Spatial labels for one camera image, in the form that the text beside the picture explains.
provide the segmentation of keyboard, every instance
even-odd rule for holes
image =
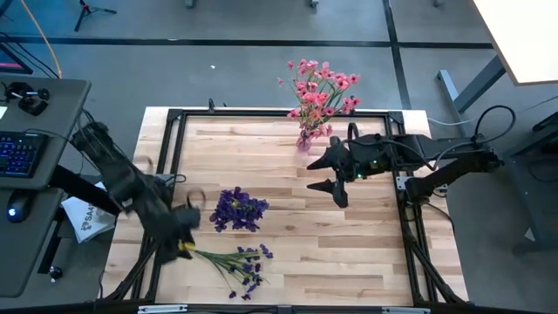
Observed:
[[[0,177],[32,178],[48,136],[0,132]]]

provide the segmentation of desk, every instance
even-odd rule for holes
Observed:
[[[145,156],[157,163],[168,109],[146,109],[134,155],[140,169],[148,169]],[[403,114],[408,133],[430,134],[424,111]],[[385,132],[381,119],[355,121],[360,133]],[[335,118],[334,135],[344,138],[347,122],[346,118]],[[177,185],[174,202],[184,202],[190,188],[206,191],[208,206],[202,212],[200,230],[194,232],[197,248],[233,252],[237,246],[265,243],[270,247],[275,258],[263,265],[263,276],[269,283],[255,291],[249,304],[412,304],[391,174],[346,185],[350,206],[338,208],[330,195],[305,187],[333,177],[330,169],[305,169],[322,155],[328,139],[317,140],[310,154],[298,154],[298,132],[298,123],[286,117],[187,119],[178,171],[187,182]],[[171,155],[167,155],[167,165]],[[427,171],[421,169],[417,174]],[[208,217],[220,191],[237,185],[252,197],[267,199],[271,206],[258,232],[226,230],[217,234]],[[432,202],[447,210],[445,200],[432,198]],[[450,222],[428,208],[423,209],[423,218],[433,264],[457,295],[466,299]],[[119,216],[105,267],[105,291],[114,290],[136,262],[142,235],[137,216]],[[418,273],[425,295],[424,276],[421,270]],[[240,298],[229,300],[230,291],[219,273],[200,259],[163,266],[158,287],[158,303],[246,303]],[[141,296],[145,293],[144,284]]]
[[[46,88],[51,93],[49,106],[37,117],[19,109],[15,99],[9,104],[3,103],[8,109],[0,119],[0,131],[22,132],[33,128],[65,138],[70,137],[91,88],[91,83],[76,79],[0,76],[0,81],[6,85],[24,82],[35,90]],[[60,188],[85,201],[97,203],[101,208],[116,208],[105,191],[58,165],[66,140],[49,136],[32,178],[0,178],[0,251],[7,256],[4,258],[7,262],[0,271],[0,282],[4,283],[0,286],[0,297],[17,297],[23,292],[60,204],[63,193]],[[40,191],[32,204],[31,215],[19,224],[9,223],[5,217],[8,199],[14,188]]]
[[[504,73],[515,85],[558,82],[558,31],[555,15],[558,2],[549,0],[470,0],[479,12],[498,53],[463,90],[457,92],[446,70],[437,78],[442,83],[457,119]],[[469,126],[460,125],[471,135]]]

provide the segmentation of gray floor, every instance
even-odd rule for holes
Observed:
[[[195,10],[181,0],[92,0],[91,5],[119,11],[96,13],[80,33],[73,32],[77,1],[29,0],[37,20],[53,37],[88,38],[213,38],[387,40],[380,0],[322,0],[317,11],[303,0],[200,0]],[[467,0],[447,1],[441,10],[430,0],[392,0],[400,41],[488,42],[479,17]],[[0,19],[12,34],[36,34],[16,2],[8,11],[14,23]],[[27,44],[51,64],[46,48]],[[89,79],[87,109],[110,128],[113,138],[132,155],[146,106],[205,106],[208,98],[229,106],[291,106],[289,91],[276,86],[286,75],[285,62],[301,57],[329,60],[332,67],[360,72],[362,84],[353,91],[365,108],[401,108],[389,48],[203,47],[54,45],[65,78]],[[492,50],[403,49],[401,57],[413,109],[452,121],[434,79],[448,70],[458,89],[494,56]],[[504,75],[468,114],[503,104],[522,108],[558,94],[556,85],[514,87]],[[556,103],[521,113],[516,128],[497,140],[503,152],[528,136],[530,127],[556,111]],[[489,118],[483,131],[495,135],[508,117]],[[454,128],[432,125],[434,137],[455,136]],[[79,169],[78,155],[67,149],[62,163]],[[86,166],[84,173],[93,174]],[[509,183],[506,169],[496,174],[471,174],[451,186],[448,196],[469,297],[476,304],[531,311],[558,311],[558,254],[515,257],[511,247],[527,229],[527,215]],[[97,293],[108,241],[78,246],[67,240],[61,254],[67,265],[64,282],[51,285],[37,275],[20,300],[0,299],[0,307],[84,302]],[[35,291],[48,290],[46,294]]]

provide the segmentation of tripod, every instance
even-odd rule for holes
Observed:
[[[73,29],[73,31],[79,31],[79,26],[81,26],[81,22],[83,21],[84,17],[87,17],[95,12],[103,11],[106,13],[116,14],[115,10],[91,7],[88,4],[86,4],[84,0],[79,0],[79,4],[81,5],[81,14],[79,14],[78,23],[76,24],[76,27]]]

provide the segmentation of white desk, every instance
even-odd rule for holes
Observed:
[[[554,36],[558,32],[558,1],[470,1],[488,29],[498,54],[461,93],[457,92],[447,70],[438,73],[458,119],[506,72],[516,85],[558,82],[558,37]],[[464,125],[460,128],[467,134]]]

